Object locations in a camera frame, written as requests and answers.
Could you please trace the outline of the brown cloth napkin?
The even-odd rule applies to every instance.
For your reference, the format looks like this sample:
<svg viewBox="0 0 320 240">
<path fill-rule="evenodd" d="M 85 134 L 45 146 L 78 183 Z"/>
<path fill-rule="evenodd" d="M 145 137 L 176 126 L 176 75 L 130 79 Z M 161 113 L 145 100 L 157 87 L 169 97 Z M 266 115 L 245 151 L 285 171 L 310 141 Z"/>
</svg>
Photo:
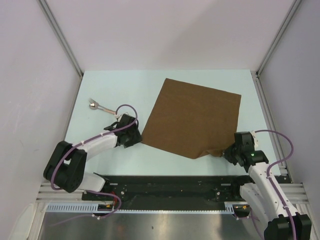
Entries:
<svg viewBox="0 0 320 240">
<path fill-rule="evenodd" d="M 197 159 L 234 143 L 241 95 L 165 79 L 142 132 L 143 144 Z"/>
</svg>

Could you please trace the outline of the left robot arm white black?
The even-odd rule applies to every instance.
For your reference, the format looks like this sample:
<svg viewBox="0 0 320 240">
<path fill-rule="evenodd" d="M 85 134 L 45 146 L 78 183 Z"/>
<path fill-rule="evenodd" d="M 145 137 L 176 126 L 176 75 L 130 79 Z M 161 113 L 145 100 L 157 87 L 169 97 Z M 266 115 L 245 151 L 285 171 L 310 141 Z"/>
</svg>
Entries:
<svg viewBox="0 0 320 240">
<path fill-rule="evenodd" d="M 141 142 L 138 119 L 122 114 L 116 122 L 90 139 L 77 144 L 60 141 L 43 171 L 43 177 L 51 182 L 55 191 L 93 192 L 98 199 L 105 200 L 110 196 L 111 188 L 104 177 L 86 172 L 87 161 L 107 150 L 119 146 L 128 148 Z"/>
</svg>

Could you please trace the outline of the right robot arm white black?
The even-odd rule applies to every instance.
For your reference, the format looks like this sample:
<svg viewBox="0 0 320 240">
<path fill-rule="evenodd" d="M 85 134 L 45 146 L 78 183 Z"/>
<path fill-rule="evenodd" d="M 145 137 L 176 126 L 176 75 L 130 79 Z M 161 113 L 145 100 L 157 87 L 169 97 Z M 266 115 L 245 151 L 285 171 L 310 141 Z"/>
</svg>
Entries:
<svg viewBox="0 0 320 240">
<path fill-rule="evenodd" d="M 312 220 L 300 213 L 286 197 L 275 175 L 274 166 L 266 154 L 256 149 L 255 134 L 236 132 L 234 143 L 222 153 L 223 158 L 234 165 L 240 165 L 252 182 L 237 183 L 230 188 L 231 196 L 243 199 L 264 228 L 265 240 L 309 240 Z"/>
</svg>

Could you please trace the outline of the silver metal spoon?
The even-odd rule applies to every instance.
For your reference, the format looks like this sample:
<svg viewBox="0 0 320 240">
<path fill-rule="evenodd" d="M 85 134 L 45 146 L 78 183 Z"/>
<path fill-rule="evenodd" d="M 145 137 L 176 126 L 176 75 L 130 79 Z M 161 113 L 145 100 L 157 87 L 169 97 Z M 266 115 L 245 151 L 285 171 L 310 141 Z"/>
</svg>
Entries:
<svg viewBox="0 0 320 240">
<path fill-rule="evenodd" d="M 98 104 L 97 102 L 91 102 L 89 104 L 89 108 L 91 110 L 101 110 L 104 111 L 106 113 L 112 114 L 112 115 L 116 115 L 116 112 L 114 110 L 108 109 L 106 107 L 101 106 L 100 104 Z"/>
</svg>

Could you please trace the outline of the silver metal fork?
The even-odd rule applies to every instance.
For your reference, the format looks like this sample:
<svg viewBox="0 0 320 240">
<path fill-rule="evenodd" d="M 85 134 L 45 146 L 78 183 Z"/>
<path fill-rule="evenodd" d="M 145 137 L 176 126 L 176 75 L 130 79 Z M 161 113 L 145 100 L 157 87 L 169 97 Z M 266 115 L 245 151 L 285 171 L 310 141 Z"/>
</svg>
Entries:
<svg viewBox="0 0 320 240">
<path fill-rule="evenodd" d="M 89 98 L 88 101 L 89 101 L 89 108 L 91 110 L 102 110 L 102 111 L 106 110 L 105 107 L 101 106 L 97 101 L 93 100 L 92 98 Z"/>
</svg>

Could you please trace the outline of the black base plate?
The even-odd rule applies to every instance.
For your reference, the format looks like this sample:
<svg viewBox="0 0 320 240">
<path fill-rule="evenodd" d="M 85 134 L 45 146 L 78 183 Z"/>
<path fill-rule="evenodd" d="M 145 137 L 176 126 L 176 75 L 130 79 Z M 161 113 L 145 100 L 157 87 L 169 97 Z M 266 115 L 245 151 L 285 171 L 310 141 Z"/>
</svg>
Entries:
<svg viewBox="0 0 320 240">
<path fill-rule="evenodd" d="M 90 183 L 82 187 L 84 178 L 55 177 L 54 185 L 67 193 L 83 191 L 83 201 L 114 201 L 119 197 L 126 208 L 138 201 L 152 205 L 186 202 L 201 205 L 206 202 L 222 203 L 242 201 L 240 188 L 245 184 L 257 184 L 248 175 L 240 176 L 116 176 L 98 175 L 102 187 L 97 190 Z"/>
</svg>

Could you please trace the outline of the aluminium frame post right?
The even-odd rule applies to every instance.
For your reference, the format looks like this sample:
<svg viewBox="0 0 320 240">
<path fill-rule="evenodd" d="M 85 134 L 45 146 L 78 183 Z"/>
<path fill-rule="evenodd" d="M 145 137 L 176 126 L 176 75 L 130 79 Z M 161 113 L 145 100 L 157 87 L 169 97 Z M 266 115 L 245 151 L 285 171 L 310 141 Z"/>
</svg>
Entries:
<svg viewBox="0 0 320 240">
<path fill-rule="evenodd" d="M 271 42 L 271 45 L 267 49 L 266 54 L 262 58 L 261 63 L 259 64 L 257 70 L 255 71 L 255 75 L 257 78 L 259 78 L 261 76 L 267 63 L 271 59 L 273 53 L 275 52 L 277 46 L 279 45 L 281 39 L 283 38 L 284 34 L 286 33 L 286 30 L 288 29 L 291 21 L 295 17 L 296 13 L 298 12 L 298 10 L 301 7 L 303 2 L 304 2 L 304 0 L 294 0 L 292 2 L 287 14 L 285 15 L 284 20 L 282 21 L 282 23 L 280 25 L 280 28 L 276 32 L 275 37 L 273 38 L 273 40 Z"/>
</svg>

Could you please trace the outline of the aluminium frame post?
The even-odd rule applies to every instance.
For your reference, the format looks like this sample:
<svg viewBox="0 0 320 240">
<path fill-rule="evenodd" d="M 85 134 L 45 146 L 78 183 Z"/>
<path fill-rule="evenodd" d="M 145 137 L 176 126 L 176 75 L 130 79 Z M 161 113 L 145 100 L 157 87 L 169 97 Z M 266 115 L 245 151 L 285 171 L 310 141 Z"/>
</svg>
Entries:
<svg viewBox="0 0 320 240">
<path fill-rule="evenodd" d="M 295 17 L 296 13 L 298 12 L 298 10 L 301 7 L 303 2 L 304 2 L 304 0 L 294 0 L 292 2 L 287 14 L 285 15 L 284 20 L 282 21 L 282 23 L 280 25 L 280 28 L 276 32 L 275 37 L 273 38 L 273 40 L 271 42 L 271 45 L 267 49 L 266 54 L 262 58 L 261 63 L 259 64 L 257 70 L 255 71 L 255 75 L 257 78 L 259 78 L 261 76 L 267 63 L 271 59 L 273 53 L 275 52 L 277 46 L 279 45 L 281 39 L 283 38 L 284 34 L 286 33 L 286 30 L 288 29 L 291 21 Z"/>
<path fill-rule="evenodd" d="M 75 70 L 76 74 L 79 76 L 80 79 L 83 78 L 84 72 L 80 67 L 80 64 L 70 46 L 68 43 L 67 38 L 65 37 L 65 34 L 63 33 L 60 24 L 58 23 L 50 5 L 46 0 L 37 0 L 37 3 L 39 4 L 40 9 L 42 10 L 45 18 L 48 21 L 49 26 L 51 27 L 52 31 L 54 32 L 60 46 L 62 47 L 63 51 L 65 52 L 69 62 L 71 63 L 73 69 Z"/>
</svg>

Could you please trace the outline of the aluminium frame rail front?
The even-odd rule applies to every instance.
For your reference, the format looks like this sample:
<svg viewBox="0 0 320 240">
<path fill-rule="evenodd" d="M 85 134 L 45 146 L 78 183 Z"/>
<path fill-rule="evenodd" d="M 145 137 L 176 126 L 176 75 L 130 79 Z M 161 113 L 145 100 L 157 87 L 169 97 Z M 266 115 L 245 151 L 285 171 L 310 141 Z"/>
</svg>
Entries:
<svg viewBox="0 0 320 240">
<path fill-rule="evenodd" d="M 282 191 L 293 204 L 308 204 L 309 200 L 302 183 L 282 183 Z M 37 203 L 79 203 L 82 196 L 87 195 L 83 190 L 67 193 L 64 190 L 52 190 L 48 182 L 43 182 L 36 197 Z"/>
</svg>

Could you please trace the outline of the aluminium frame post left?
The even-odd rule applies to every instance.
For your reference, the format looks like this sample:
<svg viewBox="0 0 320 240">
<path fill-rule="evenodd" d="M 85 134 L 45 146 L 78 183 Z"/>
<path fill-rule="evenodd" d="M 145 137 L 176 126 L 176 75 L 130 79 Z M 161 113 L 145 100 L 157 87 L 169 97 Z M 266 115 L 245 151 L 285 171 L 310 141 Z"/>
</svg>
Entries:
<svg viewBox="0 0 320 240">
<path fill-rule="evenodd" d="M 37 0 L 37 3 L 39 4 L 40 9 L 42 10 L 45 18 L 48 21 L 49 26 L 51 27 L 52 31 L 54 32 L 60 46 L 62 47 L 63 51 L 65 52 L 69 62 L 71 63 L 73 69 L 75 70 L 76 74 L 79 76 L 80 79 L 83 78 L 84 72 L 80 67 L 80 64 L 70 46 L 68 43 L 67 38 L 65 37 L 65 34 L 63 33 L 60 24 L 58 23 L 50 5 L 46 0 Z"/>
</svg>

